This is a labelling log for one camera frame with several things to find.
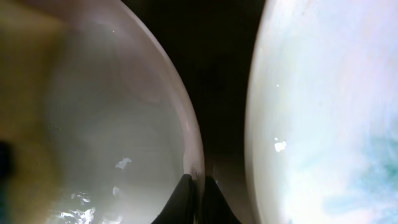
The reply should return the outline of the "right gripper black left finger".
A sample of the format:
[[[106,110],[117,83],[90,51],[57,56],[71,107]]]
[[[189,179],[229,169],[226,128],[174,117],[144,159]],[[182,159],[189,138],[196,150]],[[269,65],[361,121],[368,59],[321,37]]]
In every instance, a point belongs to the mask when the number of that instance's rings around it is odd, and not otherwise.
[[[151,224],[193,224],[196,211],[196,185],[184,174],[162,211]]]

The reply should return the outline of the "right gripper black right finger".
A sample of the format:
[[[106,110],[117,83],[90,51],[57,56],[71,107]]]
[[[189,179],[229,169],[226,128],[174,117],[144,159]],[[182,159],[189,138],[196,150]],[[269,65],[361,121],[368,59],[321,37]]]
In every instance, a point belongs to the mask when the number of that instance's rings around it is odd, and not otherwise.
[[[216,181],[205,177],[205,191],[201,202],[201,224],[241,224],[230,209]]]

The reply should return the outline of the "white plate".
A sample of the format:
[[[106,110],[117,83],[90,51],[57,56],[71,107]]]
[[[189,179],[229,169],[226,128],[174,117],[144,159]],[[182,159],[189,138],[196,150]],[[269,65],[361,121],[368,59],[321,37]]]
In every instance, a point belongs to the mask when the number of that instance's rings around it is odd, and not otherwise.
[[[244,158],[255,223],[397,222],[397,1],[271,0]]]
[[[162,46],[121,1],[1,2],[1,222],[152,223],[203,147]]]

